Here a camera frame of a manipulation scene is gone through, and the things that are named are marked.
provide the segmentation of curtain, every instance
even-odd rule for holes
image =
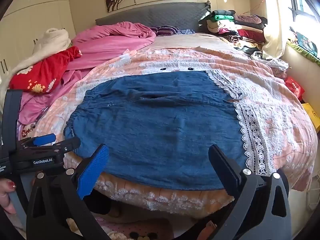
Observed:
[[[285,0],[266,0],[268,25],[263,30],[266,43],[262,47],[265,57],[279,58],[284,54],[290,25],[286,4]]]

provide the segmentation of blue gripper pad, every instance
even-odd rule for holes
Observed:
[[[33,145],[34,146],[41,146],[41,145],[45,145],[48,143],[52,143],[55,140],[56,140],[55,134],[51,133],[51,134],[47,134],[47,135],[39,136],[39,137],[35,138],[33,140]]]
[[[98,180],[109,159],[109,148],[106,145],[100,145],[97,151],[92,155],[87,168],[82,172],[78,179],[78,195],[80,199],[90,195],[94,184]]]

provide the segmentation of red fingernail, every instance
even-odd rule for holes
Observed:
[[[8,181],[8,185],[9,185],[9,188],[11,189],[15,189],[16,188],[16,185],[13,181]]]

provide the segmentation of white blanket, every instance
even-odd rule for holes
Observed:
[[[0,84],[0,111],[3,112],[4,98],[11,78],[19,71],[28,68],[39,61],[66,50],[71,43],[69,34],[65,29],[51,28],[47,30],[33,49],[32,56],[20,62],[9,72],[8,78]]]

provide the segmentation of yellow paper bag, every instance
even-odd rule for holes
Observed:
[[[316,129],[316,132],[318,133],[320,130],[320,118],[317,116],[316,112],[312,109],[311,105],[306,103],[302,104],[304,110],[309,115],[311,122],[313,123],[313,126]]]

